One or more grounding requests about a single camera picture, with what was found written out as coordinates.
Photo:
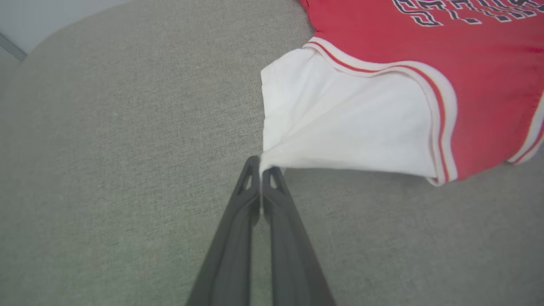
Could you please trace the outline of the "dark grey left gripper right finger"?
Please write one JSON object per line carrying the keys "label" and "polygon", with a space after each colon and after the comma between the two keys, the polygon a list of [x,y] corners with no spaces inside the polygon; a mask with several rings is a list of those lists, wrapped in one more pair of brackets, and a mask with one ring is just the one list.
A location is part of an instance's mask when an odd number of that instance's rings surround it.
{"label": "dark grey left gripper right finger", "polygon": [[271,234],[274,306],[334,306],[332,291],[280,168],[264,171],[261,182]]}

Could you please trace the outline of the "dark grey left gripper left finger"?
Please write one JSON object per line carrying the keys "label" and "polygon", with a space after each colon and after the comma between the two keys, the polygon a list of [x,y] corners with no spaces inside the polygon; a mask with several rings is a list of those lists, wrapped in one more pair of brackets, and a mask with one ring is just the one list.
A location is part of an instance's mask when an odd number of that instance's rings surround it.
{"label": "dark grey left gripper left finger", "polygon": [[187,306],[248,306],[252,229],[260,217],[260,159],[249,157],[216,229]]}

